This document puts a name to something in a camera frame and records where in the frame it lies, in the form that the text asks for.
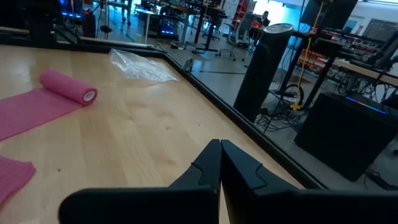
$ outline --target monitor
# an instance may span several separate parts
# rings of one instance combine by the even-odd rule
[[[302,23],[314,25],[320,9],[320,2],[319,0],[310,0],[301,18]],[[343,29],[357,2],[358,0],[334,0],[333,3],[324,5],[317,27],[322,24],[322,27],[325,28]]]

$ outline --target wooden table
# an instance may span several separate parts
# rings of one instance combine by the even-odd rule
[[[0,223],[57,223],[60,202],[88,187],[168,186],[211,139],[231,140],[302,188],[161,60],[179,82],[127,80],[107,54],[0,45],[0,57],[0,98],[40,87],[39,74],[49,68],[98,88],[93,105],[0,142],[0,155],[37,169],[0,206]],[[220,217],[228,223],[222,197]]]
[[[357,65],[353,65],[350,62],[342,60],[342,59],[336,59],[333,64],[336,65],[336,66],[339,66],[339,67],[347,68],[348,70],[357,72],[359,74],[362,74],[362,75],[364,75],[366,77],[369,77],[369,78],[372,78],[372,79],[375,79],[375,80],[377,80],[377,78],[380,75],[380,73],[378,73],[378,72],[375,72],[375,71],[372,71],[372,70],[369,70],[369,69],[366,69],[366,68],[363,68],[363,67],[360,67],[360,66],[357,66]],[[380,81],[384,82],[384,83],[387,83],[389,85],[395,86],[395,87],[398,86],[398,77],[394,78],[394,77],[391,77],[389,75],[383,75],[380,78]]]

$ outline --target computer tower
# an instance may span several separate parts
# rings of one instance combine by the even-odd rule
[[[85,37],[91,37],[95,38],[96,37],[96,20],[95,16],[92,11],[84,11],[83,12],[83,21],[82,21],[82,27],[83,27],[83,36]]]
[[[252,122],[260,113],[292,33],[291,24],[267,26],[254,50],[234,103],[234,108]]]
[[[59,0],[62,15],[80,20],[83,16],[83,0]]]
[[[351,181],[397,134],[398,111],[361,95],[321,93],[295,142]]]

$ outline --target pink mat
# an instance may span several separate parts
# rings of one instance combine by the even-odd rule
[[[0,141],[90,105],[97,90],[79,80],[49,70],[41,74],[43,88],[0,100]]]
[[[0,205],[10,194],[28,183],[35,172],[31,162],[19,162],[0,156]]]

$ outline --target plastic bag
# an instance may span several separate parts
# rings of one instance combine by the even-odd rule
[[[178,81],[162,63],[122,50],[112,49],[110,54],[112,63],[123,71],[125,78],[147,79],[157,82]]]

